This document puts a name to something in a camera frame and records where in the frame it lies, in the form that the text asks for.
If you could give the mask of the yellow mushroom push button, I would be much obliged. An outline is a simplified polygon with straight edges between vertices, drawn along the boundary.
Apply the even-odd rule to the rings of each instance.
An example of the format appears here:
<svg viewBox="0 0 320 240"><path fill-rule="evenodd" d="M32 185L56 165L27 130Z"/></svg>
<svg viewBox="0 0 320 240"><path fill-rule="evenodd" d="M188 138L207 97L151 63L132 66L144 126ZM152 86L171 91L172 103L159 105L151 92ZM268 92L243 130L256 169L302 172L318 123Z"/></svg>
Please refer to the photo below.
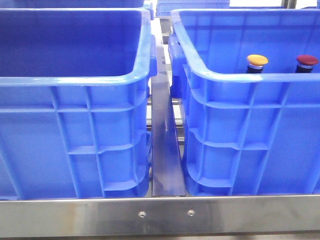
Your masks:
<svg viewBox="0 0 320 240"><path fill-rule="evenodd" d="M269 60L264 55L250 54L247 56L247 74L261 74L264 66L269 63Z"/></svg>

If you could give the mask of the red mushroom push button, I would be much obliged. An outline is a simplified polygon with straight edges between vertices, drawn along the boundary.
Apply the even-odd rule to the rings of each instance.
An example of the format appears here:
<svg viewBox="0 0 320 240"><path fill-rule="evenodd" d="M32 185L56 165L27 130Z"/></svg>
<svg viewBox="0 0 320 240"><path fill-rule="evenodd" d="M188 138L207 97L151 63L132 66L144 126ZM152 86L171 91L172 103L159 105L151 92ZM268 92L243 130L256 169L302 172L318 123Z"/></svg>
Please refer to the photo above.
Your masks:
<svg viewBox="0 0 320 240"><path fill-rule="evenodd" d="M296 57L295 73L312 73L314 66L319 64L319 59L313 55L301 54Z"/></svg>

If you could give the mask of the large blue crate right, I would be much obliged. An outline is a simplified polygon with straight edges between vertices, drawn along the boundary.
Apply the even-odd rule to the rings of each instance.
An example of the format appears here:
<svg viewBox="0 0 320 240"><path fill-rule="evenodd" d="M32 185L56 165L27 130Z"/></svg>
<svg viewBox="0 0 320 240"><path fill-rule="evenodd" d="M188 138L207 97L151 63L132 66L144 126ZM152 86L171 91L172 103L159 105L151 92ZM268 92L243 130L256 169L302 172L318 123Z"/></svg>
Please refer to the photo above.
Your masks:
<svg viewBox="0 0 320 240"><path fill-rule="evenodd" d="M176 9L185 129L182 159L193 196L320 192L320 56L317 9ZM247 73L247 56L268 58Z"/></svg>

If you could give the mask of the large blue crate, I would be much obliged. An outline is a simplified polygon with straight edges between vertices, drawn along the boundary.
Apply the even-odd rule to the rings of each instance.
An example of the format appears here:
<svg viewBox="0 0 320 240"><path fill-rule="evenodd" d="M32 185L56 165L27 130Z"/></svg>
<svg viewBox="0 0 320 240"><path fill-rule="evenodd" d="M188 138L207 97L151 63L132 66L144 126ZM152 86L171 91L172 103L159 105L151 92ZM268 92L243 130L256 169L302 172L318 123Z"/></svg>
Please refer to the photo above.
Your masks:
<svg viewBox="0 0 320 240"><path fill-rule="evenodd" d="M143 197L150 12L0 11L0 198Z"/></svg>
<svg viewBox="0 0 320 240"><path fill-rule="evenodd" d="M176 9L185 129L182 159L193 196L320 192L320 56L317 9ZM268 58L247 73L247 56Z"/></svg>

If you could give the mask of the large blue crate left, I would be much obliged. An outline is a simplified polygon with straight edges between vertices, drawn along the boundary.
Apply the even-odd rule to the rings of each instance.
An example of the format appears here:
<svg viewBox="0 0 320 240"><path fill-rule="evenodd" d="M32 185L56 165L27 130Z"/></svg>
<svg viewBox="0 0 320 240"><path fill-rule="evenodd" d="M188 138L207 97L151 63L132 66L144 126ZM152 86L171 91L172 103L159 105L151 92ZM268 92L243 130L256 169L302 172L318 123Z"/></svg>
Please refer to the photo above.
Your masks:
<svg viewBox="0 0 320 240"><path fill-rule="evenodd" d="M143 197L150 12L0 11L0 198Z"/></svg>

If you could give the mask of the blue crate rear right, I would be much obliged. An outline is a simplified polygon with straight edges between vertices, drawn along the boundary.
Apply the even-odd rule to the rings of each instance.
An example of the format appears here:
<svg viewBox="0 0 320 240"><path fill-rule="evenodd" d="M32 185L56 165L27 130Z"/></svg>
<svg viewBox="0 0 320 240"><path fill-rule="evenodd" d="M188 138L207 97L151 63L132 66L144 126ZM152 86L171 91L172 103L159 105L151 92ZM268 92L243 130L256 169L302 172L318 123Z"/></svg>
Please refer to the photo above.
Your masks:
<svg viewBox="0 0 320 240"><path fill-rule="evenodd" d="M158 0L157 17L170 17L172 10L177 9L228 9L229 0Z"/></svg>

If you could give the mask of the blue crate rear left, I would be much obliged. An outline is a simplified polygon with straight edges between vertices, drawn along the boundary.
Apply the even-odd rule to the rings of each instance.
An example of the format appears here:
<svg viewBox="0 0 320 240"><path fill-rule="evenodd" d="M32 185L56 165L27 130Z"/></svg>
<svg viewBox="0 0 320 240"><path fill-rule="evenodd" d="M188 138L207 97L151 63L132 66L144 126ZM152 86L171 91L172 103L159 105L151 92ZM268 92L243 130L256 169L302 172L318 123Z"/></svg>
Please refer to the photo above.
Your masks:
<svg viewBox="0 0 320 240"><path fill-rule="evenodd" d="M154 19L153 3L150 0L1 0L0 8L138 8L148 10L150 19Z"/></svg>

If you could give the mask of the steel front frame rail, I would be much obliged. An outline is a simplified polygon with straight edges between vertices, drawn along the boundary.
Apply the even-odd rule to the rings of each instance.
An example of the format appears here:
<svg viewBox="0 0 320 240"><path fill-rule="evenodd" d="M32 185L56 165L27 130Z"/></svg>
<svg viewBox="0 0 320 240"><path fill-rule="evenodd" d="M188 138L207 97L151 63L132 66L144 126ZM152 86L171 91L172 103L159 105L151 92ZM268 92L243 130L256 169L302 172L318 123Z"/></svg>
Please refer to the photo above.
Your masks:
<svg viewBox="0 0 320 240"><path fill-rule="evenodd" d="M5 200L0 235L79 237L309 232L318 195Z"/></svg>

